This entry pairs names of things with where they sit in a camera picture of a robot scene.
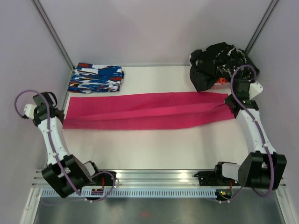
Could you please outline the pink trousers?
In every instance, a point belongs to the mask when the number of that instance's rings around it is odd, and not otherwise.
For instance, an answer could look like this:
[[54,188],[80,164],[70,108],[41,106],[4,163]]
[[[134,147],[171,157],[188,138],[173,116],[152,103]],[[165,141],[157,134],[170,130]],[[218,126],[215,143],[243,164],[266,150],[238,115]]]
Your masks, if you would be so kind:
[[64,129],[168,130],[233,119],[226,94],[148,93],[110,97],[72,97]]

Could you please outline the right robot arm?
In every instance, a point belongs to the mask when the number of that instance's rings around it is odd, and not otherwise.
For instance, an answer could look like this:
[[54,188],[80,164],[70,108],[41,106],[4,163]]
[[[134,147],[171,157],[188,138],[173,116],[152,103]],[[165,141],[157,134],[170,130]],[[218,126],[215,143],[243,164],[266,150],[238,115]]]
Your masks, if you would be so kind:
[[213,180],[223,185],[233,179],[240,186],[252,189],[276,190],[280,184],[287,160],[271,145],[260,120],[259,107],[250,95],[250,89],[261,92],[257,82],[236,79],[231,82],[231,94],[225,99],[246,141],[248,156],[241,165],[219,162]]

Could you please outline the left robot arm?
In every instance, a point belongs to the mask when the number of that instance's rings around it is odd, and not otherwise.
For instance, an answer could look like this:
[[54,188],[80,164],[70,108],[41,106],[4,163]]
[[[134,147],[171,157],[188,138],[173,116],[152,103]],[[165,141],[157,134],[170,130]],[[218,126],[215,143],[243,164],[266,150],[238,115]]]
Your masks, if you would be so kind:
[[56,108],[57,98],[52,92],[33,96],[34,105],[27,104],[24,117],[30,118],[40,130],[47,150],[47,167],[42,170],[44,180],[62,197],[76,193],[87,184],[101,182],[101,172],[90,169],[72,155],[63,136],[63,111]]

